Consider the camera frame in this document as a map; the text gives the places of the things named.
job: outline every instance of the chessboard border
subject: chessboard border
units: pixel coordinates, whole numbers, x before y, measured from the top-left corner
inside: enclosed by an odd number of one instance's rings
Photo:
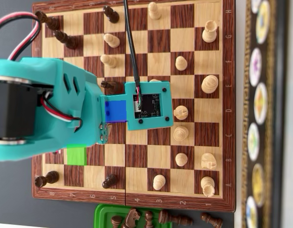
[[[157,0],[156,2],[174,2],[185,0]],[[235,211],[235,0],[200,0],[200,2],[221,2],[223,14],[223,196],[222,198],[194,198],[170,195],[151,195],[134,193],[99,192],[88,190],[67,190],[37,188],[36,176],[42,175],[42,155],[32,158],[32,194],[34,198],[69,200],[96,203],[113,203],[127,206],[198,209],[208,211]],[[152,0],[128,0],[129,5],[146,4]],[[104,5],[123,5],[123,0],[59,0],[37,2],[32,5],[33,12],[64,12],[103,7]],[[42,57],[42,30],[32,43],[32,56]]]

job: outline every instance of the green tray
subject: green tray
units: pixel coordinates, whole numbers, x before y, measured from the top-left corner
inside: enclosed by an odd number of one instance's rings
[[[132,207],[126,206],[118,206],[118,205],[107,205],[107,204],[99,204],[95,210],[95,221],[94,221],[94,228],[112,228],[113,225],[111,223],[111,218],[115,215],[119,215],[124,219],[126,218],[129,210]],[[146,224],[145,214],[146,211],[153,212],[153,224],[156,228],[172,228],[172,223],[166,224],[159,224],[158,216],[159,216],[159,209],[148,209],[148,208],[136,208],[137,211],[141,213],[140,220],[136,222],[136,228],[144,228]]]

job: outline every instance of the chessboard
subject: chessboard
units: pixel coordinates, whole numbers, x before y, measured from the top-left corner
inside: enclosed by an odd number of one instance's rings
[[[157,0],[161,17],[152,20],[148,0],[129,0],[129,16],[141,81],[157,79],[171,83],[173,109],[183,105],[188,117],[170,128],[128,131],[126,123],[112,124],[107,144],[86,148],[86,165],[68,165],[67,149],[32,159],[32,183],[37,176],[57,171],[60,179],[37,188],[33,197],[120,204],[135,207],[180,208],[208,211],[235,209],[235,1],[234,0]],[[108,21],[103,6],[119,14],[118,23]],[[93,73],[98,84],[104,81],[130,82],[130,61],[123,1],[71,0],[41,2],[41,10],[56,17],[60,30],[78,39],[75,50],[60,43],[45,24],[33,42],[33,57],[60,58]],[[217,38],[206,43],[202,33],[207,21],[217,24]],[[103,40],[111,33],[120,39],[117,48]],[[117,60],[116,68],[100,61],[103,54]],[[178,71],[175,60],[183,56],[186,70]],[[212,94],[201,90],[207,75],[218,78]],[[188,137],[176,141],[174,130],[184,126]],[[178,153],[188,157],[180,167]],[[215,157],[216,169],[202,168],[204,153]],[[102,182],[110,174],[118,176],[117,185],[104,189]],[[153,188],[153,179],[161,174],[166,183]],[[201,179],[214,180],[215,193],[206,197]]]

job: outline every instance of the colorful circular emblem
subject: colorful circular emblem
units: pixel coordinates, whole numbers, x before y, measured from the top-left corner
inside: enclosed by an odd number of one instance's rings
[[[256,164],[252,171],[252,193],[258,207],[264,204],[264,172],[260,164]]]
[[[256,18],[256,40],[259,44],[265,42],[270,24],[270,5],[268,0],[264,0],[259,7]]]
[[[257,208],[252,196],[249,196],[246,202],[246,222],[248,228],[257,228]]]
[[[254,95],[254,116],[258,124],[263,124],[267,114],[267,89],[264,83],[259,83]]]
[[[251,54],[250,67],[249,67],[249,78],[250,83],[253,87],[256,87],[260,80],[262,71],[262,54],[259,48],[255,48]]]

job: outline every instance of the black circuit board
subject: black circuit board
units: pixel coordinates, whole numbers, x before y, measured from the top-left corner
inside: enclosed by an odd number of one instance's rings
[[[149,118],[160,115],[159,94],[143,94],[141,95],[141,110],[138,108],[137,95],[133,95],[135,118]]]

